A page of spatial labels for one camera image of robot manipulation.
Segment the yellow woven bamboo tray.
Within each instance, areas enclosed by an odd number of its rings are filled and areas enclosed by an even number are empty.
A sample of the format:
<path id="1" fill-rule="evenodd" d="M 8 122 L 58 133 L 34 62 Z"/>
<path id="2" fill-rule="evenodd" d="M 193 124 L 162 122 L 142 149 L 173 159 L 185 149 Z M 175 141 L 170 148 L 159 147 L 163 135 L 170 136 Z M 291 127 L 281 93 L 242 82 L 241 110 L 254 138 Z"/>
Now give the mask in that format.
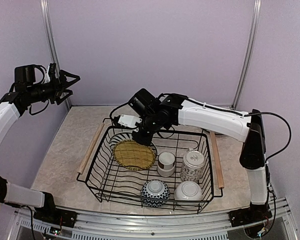
<path id="1" fill-rule="evenodd" d="M 138 144 L 130 139 L 118 142 L 114 146 L 112 154 L 121 167 L 132 171 L 148 170 L 156 160 L 156 154 L 151 147 Z"/>

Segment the white floral patterned mug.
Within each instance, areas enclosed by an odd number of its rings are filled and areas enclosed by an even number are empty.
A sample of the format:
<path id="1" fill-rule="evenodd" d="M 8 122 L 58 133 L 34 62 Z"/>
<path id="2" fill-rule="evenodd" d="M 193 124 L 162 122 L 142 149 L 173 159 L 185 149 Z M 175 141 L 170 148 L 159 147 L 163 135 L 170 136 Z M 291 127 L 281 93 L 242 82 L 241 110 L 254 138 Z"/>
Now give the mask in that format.
<path id="1" fill-rule="evenodd" d="M 193 148 L 188 148 L 182 159 L 180 178 L 183 182 L 198 182 L 205 166 L 205 156 Z"/>

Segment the grey deer pattern plate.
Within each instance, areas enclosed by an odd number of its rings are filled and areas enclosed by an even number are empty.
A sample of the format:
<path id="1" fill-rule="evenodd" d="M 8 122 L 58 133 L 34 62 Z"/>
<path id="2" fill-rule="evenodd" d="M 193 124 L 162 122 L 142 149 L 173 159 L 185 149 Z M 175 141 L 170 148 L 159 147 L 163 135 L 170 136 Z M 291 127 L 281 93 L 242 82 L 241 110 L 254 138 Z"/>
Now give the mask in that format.
<path id="1" fill-rule="evenodd" d="M 210 130 L 207 130 L 207 129 L 202 129 L 205 133 L 207 133 L 208 135 L 210 135 L 211 134 L 211 131 Z M 219 132 L 214 132 L 214 135 L 216 136 L 216 137 L 223 137 L 223 136 L 225 136 L 224 134 L 222 134 L 222 133 L 219 133 Z"/>

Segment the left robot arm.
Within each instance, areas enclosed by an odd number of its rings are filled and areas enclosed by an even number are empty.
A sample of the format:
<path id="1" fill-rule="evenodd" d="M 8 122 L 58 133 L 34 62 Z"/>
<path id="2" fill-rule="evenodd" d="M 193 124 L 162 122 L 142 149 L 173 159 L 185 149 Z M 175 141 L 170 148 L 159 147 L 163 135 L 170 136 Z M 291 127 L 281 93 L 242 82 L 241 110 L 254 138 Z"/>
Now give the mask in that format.
<path id="1" fill-rule="evenodd" d="M 14 123 L 26 112 L 33 115 L 32 104 L 60 105 L 73 94 L 69 88 L 80 76 L 64 70 L 56 72 L 56 64 L 48 67 L 30 64 L 14 69 L 14 83 L 0 99 L 0 145 Z M 8 182 L 0 176 L 0 203 L 33 207 L 53 223 L 60 218 L 52 194 Z"/>

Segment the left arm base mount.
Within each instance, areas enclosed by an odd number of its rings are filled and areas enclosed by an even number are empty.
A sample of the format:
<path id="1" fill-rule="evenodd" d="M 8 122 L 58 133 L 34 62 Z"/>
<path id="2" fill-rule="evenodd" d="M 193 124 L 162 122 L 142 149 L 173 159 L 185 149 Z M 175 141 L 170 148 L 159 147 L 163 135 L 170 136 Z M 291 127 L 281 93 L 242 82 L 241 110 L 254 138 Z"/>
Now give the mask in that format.
<path id="1" fill-rule="evenodd" d="M 44 207 L 34 208 L 33 217 L 36 220 L 58 225 L 60 227 L 74 228 L 78 213 L 71 210 L 65 210 L 61 208 L 46 209 Z"/>

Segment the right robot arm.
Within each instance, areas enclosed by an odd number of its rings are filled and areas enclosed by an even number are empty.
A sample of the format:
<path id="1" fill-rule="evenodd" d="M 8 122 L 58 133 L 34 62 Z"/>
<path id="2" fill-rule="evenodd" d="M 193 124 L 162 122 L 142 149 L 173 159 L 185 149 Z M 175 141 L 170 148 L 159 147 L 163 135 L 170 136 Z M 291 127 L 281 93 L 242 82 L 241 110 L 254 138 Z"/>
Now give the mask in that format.
<path id="1" fill-rule="evenodd" d="M 269 210 L 270 173 L 262 119 L 264 112 L 230 110 L 177 93 L 162 93 L 155 97 L 144 88 L 133 95 L 128 105 L 138 115 L 129 116 L 122 125 L 134 130 L 133 139 L 141 145 L 149 146 L 153 135 L 161 128 L 178 125 L 217 132 L 242 142 L 239 162 L 247 171 L 250 186 L 250 206 L 245 216 L 250 222 L 256 222 Z"/>

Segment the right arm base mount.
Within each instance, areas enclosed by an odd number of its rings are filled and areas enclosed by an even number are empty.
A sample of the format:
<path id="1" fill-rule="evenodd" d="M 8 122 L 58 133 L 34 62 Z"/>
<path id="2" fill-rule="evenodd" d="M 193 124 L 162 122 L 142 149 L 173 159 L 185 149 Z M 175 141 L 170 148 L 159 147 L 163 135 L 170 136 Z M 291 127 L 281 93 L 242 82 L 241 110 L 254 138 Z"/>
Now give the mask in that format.
<path id="1" fill-rule="evenodd" d="M 270 219 L 273 215 L 269 205 L 250 204 L 249 207 L 232 210 L 228 213 L 232 227 L 238 227 Z"/>

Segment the black white striped plate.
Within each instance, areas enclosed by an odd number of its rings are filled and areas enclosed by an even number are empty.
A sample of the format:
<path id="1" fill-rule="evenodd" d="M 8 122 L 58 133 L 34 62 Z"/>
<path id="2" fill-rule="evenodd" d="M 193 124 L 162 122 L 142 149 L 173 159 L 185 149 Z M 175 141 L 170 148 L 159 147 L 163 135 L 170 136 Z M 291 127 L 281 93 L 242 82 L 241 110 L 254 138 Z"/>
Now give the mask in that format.
<path id="1" fill-rule="evenodd" d="M 128 131 L 118 132 L 110 138 L 110 141 L 109 141 L 110 149 L 112 150 L 116 144 L 118 144 L 122 141 L 131 140 L 131 139 L 132 139 L 131 132 L 128 132 Z"/>

